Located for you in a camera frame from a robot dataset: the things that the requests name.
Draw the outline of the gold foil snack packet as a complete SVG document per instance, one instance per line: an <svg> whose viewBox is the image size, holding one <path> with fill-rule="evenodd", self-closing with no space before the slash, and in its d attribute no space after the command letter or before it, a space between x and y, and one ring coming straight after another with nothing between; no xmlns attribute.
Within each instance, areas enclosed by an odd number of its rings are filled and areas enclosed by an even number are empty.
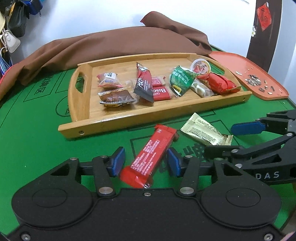
<svg viewBox="0 0 296 241"><path fill-rule="evenodd" d="M230 146L233 140L232 135L221 134L197 113L193 113L180 130L206 146Z"/></svg>

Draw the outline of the red chocolate wafer bar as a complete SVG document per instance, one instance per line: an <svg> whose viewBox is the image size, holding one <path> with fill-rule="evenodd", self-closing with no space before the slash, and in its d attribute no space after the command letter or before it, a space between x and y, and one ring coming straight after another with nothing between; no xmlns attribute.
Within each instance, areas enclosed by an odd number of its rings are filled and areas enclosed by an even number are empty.
<svg viewBox="0 0 296 241"><path fill-rule="evenodd" d="M154 127L154 134L135 160L121 170L120 180L133 188L150 188L155 169L171 143L178 138L176 129L157 124Z"/></svg>

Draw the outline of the green pea snack packet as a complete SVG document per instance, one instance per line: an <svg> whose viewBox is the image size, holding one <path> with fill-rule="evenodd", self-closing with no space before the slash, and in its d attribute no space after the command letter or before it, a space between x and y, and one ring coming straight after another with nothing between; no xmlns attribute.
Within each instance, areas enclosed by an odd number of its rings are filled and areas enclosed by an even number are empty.
<svg viewBox="0 0 296 241"><path fill-rule="evenodd" d="M177 96L181 97L190 89L197 76L198 73L178 65L170 74L170 87Z"/></svg>

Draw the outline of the long red black snack stick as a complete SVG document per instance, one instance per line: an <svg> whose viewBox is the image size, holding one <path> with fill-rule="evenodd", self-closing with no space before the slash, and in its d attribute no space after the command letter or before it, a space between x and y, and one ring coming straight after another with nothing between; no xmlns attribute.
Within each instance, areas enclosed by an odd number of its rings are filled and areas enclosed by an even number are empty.
<svg viewBox="0 0 296 241"><path fill-rule="evenodd" d="M152 92L152 75L148 68L137 62L137 82L133 93L139 97L154 103Z"/></svg>

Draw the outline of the small red Biscoff packet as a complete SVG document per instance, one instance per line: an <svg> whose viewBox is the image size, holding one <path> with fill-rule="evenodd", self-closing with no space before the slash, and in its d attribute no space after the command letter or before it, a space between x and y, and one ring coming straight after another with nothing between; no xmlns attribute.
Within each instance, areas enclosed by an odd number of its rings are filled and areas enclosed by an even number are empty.
<svg viewBox="0 0 296 241"><path fill-rule="evenodd" d="M155 88L155 87L161 87L161 86L164 86L166 83L165 83L165 79L161 76L155 76L155 77L152 77L152 87Z"/></svg>

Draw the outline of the jelly cup with red lid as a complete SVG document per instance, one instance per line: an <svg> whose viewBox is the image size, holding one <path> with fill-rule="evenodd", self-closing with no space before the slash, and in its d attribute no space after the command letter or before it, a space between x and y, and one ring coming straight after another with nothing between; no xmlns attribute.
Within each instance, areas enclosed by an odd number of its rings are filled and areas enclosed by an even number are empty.
<svg viewBox="0 0 296 241"><path fill-rule="evenodd" d="M202 58L194 60L191 64L190 69L191 71L201 75L208 74L211 72L210 63Z"/></svg>

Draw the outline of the sunflower seed shell pile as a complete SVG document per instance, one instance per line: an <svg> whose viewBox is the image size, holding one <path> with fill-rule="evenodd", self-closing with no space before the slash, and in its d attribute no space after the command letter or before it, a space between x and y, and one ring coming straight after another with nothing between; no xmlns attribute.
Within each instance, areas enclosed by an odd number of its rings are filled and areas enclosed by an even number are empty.
<svg viewBox="0 0 296 241"><path fill-rule="evenodd" d="M281 85L270 75L259 72L248 73L235 71L235 75L241 81L241 84L248 88L254 95L258 95L261 98L282 97L286 94L286 91Z"/></svg>

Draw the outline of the wooden serving tray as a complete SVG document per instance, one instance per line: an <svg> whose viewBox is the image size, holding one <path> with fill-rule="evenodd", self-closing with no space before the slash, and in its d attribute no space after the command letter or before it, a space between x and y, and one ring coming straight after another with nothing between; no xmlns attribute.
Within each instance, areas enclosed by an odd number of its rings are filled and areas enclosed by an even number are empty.
<svg viewBox="0 0 296 241"><path fill-rule="evenodd" d="M170 75L190 68L195 53L153 53L78 64L68 88L71 121L59 126L66 138L79 138L179 117L247 101L250 91L200 97L187 90L178 96Z"/></svg>

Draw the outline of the beige patterned snack packet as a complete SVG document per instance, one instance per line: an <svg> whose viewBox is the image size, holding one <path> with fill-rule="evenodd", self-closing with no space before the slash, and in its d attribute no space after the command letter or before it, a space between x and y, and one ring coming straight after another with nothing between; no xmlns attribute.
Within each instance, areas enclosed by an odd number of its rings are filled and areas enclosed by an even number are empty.
<svg viewBox="0 0 296 241"><path fill-rule="evenodd" d="M190 87L190 89L195 92L199 97L211 97L214 92L209 89L206 85L201 83L198 79L195 79Z"/></svg>

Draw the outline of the red foil snack pouch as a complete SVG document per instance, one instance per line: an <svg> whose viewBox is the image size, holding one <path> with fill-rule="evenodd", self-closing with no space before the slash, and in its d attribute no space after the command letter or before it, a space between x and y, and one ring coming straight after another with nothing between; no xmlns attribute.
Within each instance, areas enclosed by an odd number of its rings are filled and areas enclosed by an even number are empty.
<svg viewBox="0 0 296 241"><path fill-rule="evenodd" d="M216 73L198 75L197 79L210 88L215 94L226 95L241 90L240 86L237 86L228 78Z"/></svg>

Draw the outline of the pink white candy packet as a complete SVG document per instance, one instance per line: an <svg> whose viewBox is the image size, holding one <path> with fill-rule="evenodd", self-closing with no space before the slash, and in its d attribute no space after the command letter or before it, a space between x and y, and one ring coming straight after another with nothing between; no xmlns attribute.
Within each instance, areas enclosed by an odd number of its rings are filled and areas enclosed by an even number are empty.
<svg viewBox="0 0 296 241"><path fill-rule="evenodd" d="M120 83L117 73L106 72L97 75L98 87L103 89L117 89L122 88L123 85Z"/></svg>

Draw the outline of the red paper door decoration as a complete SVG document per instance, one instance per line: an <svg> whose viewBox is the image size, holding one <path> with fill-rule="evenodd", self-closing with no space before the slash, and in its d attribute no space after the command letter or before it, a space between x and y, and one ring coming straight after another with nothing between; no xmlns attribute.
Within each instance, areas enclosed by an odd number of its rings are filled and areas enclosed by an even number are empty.
<svg viewBox="0 0 296 241"><path fill-rule="evenodd" d="M269 10L269 3L265 2L256 10L258 20L260 22L262 32L265 31L272 24L272 17Z"/></svg>

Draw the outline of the brown cloth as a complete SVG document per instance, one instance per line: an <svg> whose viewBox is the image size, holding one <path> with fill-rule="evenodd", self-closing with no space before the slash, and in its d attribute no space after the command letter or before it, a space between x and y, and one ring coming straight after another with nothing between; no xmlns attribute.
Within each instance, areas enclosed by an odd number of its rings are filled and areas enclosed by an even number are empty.
<svg viewBox="0 0 296 241"><path fill-rule="evenodd" d="M96 32L51 41L13 65L1 78L1 97L19 81L31 82L41 70L64 71L79 63L125 55L196 53L209 55L207 35L157 11L141 20L141 27Z"/></svg>

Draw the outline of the white small handbag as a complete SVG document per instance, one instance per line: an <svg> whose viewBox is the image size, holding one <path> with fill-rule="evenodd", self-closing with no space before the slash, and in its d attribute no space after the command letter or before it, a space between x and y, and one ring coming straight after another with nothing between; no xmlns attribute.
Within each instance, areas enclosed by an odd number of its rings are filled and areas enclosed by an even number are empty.
<svg viewBox="0 0 296 241"><path fill-rule="evenodd" d="M10 30L3 29L1 32L1 46L6 49L6 51L13 53L20 46L21 41L13 35Z"/></svg>

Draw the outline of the black hanging bag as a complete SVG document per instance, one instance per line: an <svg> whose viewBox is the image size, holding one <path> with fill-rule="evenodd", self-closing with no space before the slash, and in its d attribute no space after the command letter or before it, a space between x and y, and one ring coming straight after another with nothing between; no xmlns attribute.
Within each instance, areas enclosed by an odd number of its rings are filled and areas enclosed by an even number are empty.
<svg viewBox="0 0 296 241"><path fill-rule="evenodd" d="M17 37L25 34L29 13L22 1L1 1L1 13L6 20L6 26Z"/></svg>

